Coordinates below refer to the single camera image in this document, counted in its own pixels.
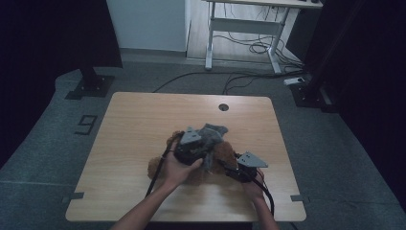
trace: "table top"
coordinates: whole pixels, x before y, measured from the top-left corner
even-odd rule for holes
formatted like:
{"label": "table top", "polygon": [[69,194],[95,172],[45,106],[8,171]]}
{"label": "table top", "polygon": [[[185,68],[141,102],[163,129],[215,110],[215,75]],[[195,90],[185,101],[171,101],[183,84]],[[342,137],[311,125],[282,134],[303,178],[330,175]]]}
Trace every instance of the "table top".
{"label": "table top", "polygon": [[[229,109],[220,110],[220,104]],[[226,126],[224,140],[236,152],[249,150],[268,163],[262,170],[276,221],[305,219],[303,203],[290,197],[300,193],[269,98],[122,92],[111,99],[75,190],[83,198],[71,200],[66,218],[121,218],[145,197],[148,161],[162,154],[171,134],[206,123]],[[257,215],[237,181],[209,174],[199,186],[179,186],[152,220],[256,221]]]}
{"label": "table top", "polygon": [[232,4],[245,4],[245,5],[261,5],[261,6],[274,6],[274,7],[288,7],[288,8],[307,8],[307,9],[321,9],[323,3],[312,3],[310,0],[203,0],[206,2],[216,3],[232,3]]}

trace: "hole in table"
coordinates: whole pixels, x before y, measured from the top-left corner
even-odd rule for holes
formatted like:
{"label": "hole in table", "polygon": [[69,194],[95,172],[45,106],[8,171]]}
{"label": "hole in table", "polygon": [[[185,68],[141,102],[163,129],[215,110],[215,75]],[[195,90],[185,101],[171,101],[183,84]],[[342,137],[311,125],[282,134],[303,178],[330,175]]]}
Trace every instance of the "hole in table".
{"label": "hole in table", "polygon": [[225,103],[221,103],[221,104],[218,106],[218,108],[219,108],[221,111],[227,111],[227,110],[229,109],[229,106],[228,106],[227,104],[225,104]]}

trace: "gray carpet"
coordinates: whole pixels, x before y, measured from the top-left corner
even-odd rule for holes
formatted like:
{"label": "gray carpet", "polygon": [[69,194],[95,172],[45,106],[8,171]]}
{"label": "gray carpet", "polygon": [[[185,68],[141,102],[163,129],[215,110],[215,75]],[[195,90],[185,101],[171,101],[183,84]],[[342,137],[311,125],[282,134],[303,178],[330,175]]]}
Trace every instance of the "gray carpet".
{"label": "gray carpet", "polygon": [[[111,222],[69,222],[65,212],[114,92],[152,92],[172,78],[203,72],[201,65],[125,62],[124,70],[98,68],[115,80],[106,98],[65,100],[81,74],[56,80],[56,93],[29,136],[0,172],[1,229],[107,229]],[[256,71],[215,67],[213,72]],[[228,75],[188,76],[161,93],[221,94]],[[243,85],[249,80],[236,81]],[[271,98],[294,173],[306,198],[298,229],[406,229],[406,215],[369,156],[338,114],[294,104],[283,78],[254,80],[232,95]],[[89,135],[83,115],[98,116]],[[294,229],[281,222],[281,229]]]}

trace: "brown plush toy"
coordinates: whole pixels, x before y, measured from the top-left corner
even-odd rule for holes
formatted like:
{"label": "brown plush toy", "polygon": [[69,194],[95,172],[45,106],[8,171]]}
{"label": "brown plush toy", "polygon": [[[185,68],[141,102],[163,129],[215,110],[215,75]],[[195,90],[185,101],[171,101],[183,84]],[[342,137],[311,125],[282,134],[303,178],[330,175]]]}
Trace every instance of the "brown plush toy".
{"label": "brown plush toy", "polygon": [[[167,140],[167,145],[172,143],[172,141],[175,141],[176,135],[180,133],[181,131],[175,131],[173,132],[172,136]],[[154,157],[149,160],[148,163],[148,177],[150,179],[153,178],[155,175],[155,172],[158,168],[159,161],[161,160],[161,157]],[[191,174],[189,174],[188,179],[185,181],[186,184],[192,184],[192,185],[200,185],[206,176],[207,173],[215,173],[215,174],[224,174],[224,168],[218,163],[218,160],[223,161],[229,166],[237,166],[237,160],[235,158],[235,152],[228,142],[222,142],[219,144],[216,144],[213,149],[213,164],[211,165],[210,169],[206,172],[202,168],[197,169]],[[164,172],[160,171],[158,179],[164,177]]]}

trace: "desk leg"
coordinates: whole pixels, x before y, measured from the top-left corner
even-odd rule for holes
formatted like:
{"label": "desk leg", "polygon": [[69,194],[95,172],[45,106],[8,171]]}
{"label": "desk leg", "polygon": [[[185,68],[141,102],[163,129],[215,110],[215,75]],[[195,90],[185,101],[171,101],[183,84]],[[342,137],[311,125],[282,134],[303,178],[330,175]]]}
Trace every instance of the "desk leg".
{"label": "desk leg", "polygon": [[284,25],[286,23],[287,15],[289,14],[289,10],[290,10],[290,8],[286,8],[286,10],[284,11],[283,19],[280,22],[280,26],[279,26],[277,34],[276,34],[277,37],[274,39],[271,49],[268,50],[268,56],[271,59],[272,67],[274,68],[275,74],[282,73],[281,67],[278,63],[279,59],[278,59],[278,56],[276,55],[276,50],[278,48],[278,44],[281,39],[281,35],[283,32]]}
{"label": "desk leg", "polygon": [[212,70],[213,61],[213,23],[214,23],[214,10],[215,2],[212,5],[212,15],[210,17],[210,27],[209,27],[209,43],[207,44],[206,50],[206,70]]}

